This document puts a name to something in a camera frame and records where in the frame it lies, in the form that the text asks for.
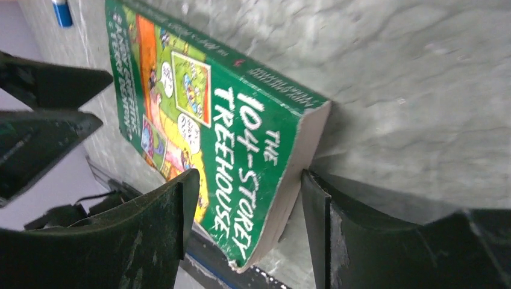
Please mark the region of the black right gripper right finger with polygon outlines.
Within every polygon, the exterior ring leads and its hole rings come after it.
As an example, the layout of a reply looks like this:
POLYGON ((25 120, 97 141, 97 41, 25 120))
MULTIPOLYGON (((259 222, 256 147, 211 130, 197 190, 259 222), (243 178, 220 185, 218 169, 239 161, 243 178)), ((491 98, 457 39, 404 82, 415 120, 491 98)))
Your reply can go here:
POLYGON ((462 208, 419 225, 353 198, 369 191, 302 172, 317 288, 510 287, 510 210, 462 208))

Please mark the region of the green treehouse book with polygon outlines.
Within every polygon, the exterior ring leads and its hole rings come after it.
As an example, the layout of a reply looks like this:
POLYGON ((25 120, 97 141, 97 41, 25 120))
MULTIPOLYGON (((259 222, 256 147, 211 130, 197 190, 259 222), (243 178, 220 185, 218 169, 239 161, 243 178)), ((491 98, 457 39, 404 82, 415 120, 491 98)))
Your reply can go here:
POLYGON ((142 1, 106 1, 119 130, 166 180, 200 174, 195 222, 242 273, 277 244, 331 102, 142 1))

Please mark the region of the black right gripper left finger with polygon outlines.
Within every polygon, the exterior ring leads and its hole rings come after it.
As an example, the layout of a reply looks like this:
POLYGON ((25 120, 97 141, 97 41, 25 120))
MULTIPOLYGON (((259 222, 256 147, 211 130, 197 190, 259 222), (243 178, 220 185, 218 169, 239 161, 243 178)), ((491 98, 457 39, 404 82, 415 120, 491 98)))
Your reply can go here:
POLYGON ((68 227, 1 230, 2 288, 173 288, 199 196, 189 169, 68 227))

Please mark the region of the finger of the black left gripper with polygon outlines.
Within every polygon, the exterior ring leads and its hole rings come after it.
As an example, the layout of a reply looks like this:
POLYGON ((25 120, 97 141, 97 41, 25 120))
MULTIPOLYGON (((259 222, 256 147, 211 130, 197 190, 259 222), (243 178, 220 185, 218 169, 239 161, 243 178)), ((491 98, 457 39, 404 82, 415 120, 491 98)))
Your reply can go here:
POLYGON ((33 187, 102 124, 83 111, 2 111, 1 206, 33 187))
POLYGON ((1 52, 1 88, 32 109, 77 110, 113 83, 106 70, 62 66, 1 52))

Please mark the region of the white blue marker pen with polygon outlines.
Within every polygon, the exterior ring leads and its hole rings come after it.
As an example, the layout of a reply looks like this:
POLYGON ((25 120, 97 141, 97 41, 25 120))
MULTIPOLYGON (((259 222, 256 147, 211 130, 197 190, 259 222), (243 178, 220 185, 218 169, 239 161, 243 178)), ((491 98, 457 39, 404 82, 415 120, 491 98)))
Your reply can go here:
POLYGON ((67 0, 52 0, 52 6, 57 23, 62 28, 69 28, 73 25, 71 11, 67 0))

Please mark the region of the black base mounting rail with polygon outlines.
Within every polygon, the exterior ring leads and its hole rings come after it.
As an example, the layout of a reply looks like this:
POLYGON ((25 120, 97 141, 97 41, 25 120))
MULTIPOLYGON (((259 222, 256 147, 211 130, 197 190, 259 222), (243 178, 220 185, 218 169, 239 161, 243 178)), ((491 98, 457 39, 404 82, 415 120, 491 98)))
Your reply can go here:
MULTIPOLYGON (((107 196, 89 208, 91 216, 103 213, 142 195, 126 182, 86 158, 96 181, 107 189, 107 196)), ((193 230, 187 242, 187 253, 180 267, 204 287, 210 288, 289 288, 263 269, 252 266, 243 273, 229 267, 226 257, 198 231, 193 230)))

